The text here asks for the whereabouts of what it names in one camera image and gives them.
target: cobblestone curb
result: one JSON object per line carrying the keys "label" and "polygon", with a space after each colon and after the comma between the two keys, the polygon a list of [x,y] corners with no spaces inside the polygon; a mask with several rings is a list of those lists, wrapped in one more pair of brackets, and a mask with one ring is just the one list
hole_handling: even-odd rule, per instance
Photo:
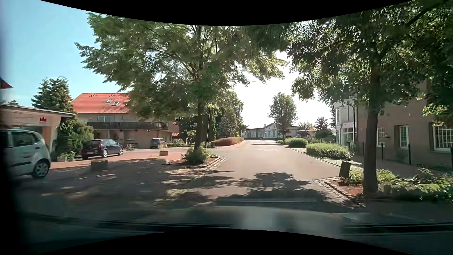
{"label": "cobblestone curb", "polygon": [[343,201],[349,200],[356,206],[365,207],[364,204],[360,203],[349,192],[343,191],[343,190],[339,189],[338,187],[329,183],[330,181],[340,181],[340,180],[341,180],[341,178],[339,178],[339,177],[329,177],[329,178],[313,180],[313,182],[320,185],[321,187],[325,188],[335,198],[342,199]]}
{"label": "cobblestone curb", "polygon": [[171,161],[168,161],[166,163],[163,163],[162,165],[171,165],[171,166],[178,166],[178,167],[194,167],[194,168],[197,168],[197,167],[210,167],[211,165],[214,165],[214,166],[217,166],[219,165],[220,163],[224,162],[225,160],[227,160],[226,157],[217,157],[215,158],[213,161],[209,162],[209,163],[206,163],[206,164],[203,164],[203,165],[198,165],[198,166],[192,166],[192,165],[176,165],[176,164],[172,164],[172,162],[175,162],[177,160],[180,160],[180,159],[175,159],[175,160],[171,160]]}

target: red tile roof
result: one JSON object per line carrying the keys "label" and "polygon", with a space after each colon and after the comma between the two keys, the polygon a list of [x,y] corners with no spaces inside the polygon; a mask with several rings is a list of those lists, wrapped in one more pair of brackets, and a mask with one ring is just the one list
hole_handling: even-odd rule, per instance
{"label": "red tile roof", "polygon": [[72,101],[76,113],[128,113],[126,93],[82,93]]}

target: silver car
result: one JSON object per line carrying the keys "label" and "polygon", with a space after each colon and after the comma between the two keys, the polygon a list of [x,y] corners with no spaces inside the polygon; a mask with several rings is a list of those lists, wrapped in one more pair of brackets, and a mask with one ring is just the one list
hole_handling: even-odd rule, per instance
{"label": "silver car", "polygon": [[153,138],[149,145],[149,148],[159,148],[159,145],[167,147],[167,142],[163,138]]}

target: planter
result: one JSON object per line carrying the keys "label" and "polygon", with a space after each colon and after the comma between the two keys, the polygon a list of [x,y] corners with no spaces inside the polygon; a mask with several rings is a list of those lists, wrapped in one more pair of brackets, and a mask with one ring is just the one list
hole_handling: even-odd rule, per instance
{"label": "planter", "polygon": [[66,162],[67,157],[57,157],[57,162]]}

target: white car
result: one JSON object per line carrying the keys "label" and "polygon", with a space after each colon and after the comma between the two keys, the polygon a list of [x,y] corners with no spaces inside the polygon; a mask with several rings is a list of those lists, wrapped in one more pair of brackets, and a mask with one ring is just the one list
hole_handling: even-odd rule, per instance
{"label": "white car", "polygon": [[0,131],[5,161],[11,175],[44,178],[50,168],[50,153],[44,138],[37,132],[23,129]]}

